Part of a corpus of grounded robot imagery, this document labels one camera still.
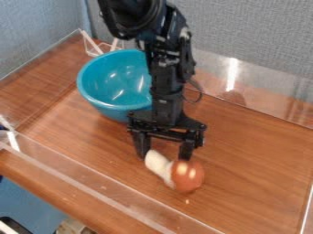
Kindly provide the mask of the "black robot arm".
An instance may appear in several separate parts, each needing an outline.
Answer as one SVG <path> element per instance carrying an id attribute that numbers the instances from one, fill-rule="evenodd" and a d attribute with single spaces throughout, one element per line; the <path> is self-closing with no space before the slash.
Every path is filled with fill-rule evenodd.
<path id="1" fill-rule="evenodd" d="M 167 0 L 96 0 L 111 35 L 134 40 L 146 54 L 151 76 L 151 108 L 131 111 L 128 131 L 135 150 L 146 156 L 154 137 L 180 143 L 178 158 L 190 160 L 205 143 L 206 125 L 183 111 L 184 84 L 193 81 L 193 33 Z"/>

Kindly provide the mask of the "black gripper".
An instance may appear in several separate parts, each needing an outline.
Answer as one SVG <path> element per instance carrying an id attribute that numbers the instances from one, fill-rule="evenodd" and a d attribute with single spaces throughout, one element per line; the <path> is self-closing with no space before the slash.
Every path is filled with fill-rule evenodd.
<path id="1" fill-rule="evenodd" d="M 178 159 L 189 161 L 194 148 L 205 144 L 206 125 L 182 113 L 174 122 L 156 121 L 151 111 L 128 113 L 127 130 L 132 135 L 135 152 L 140 159 L 146 158 L 150 150 L 150 137 L 183 142 L 179 146 Z"/>

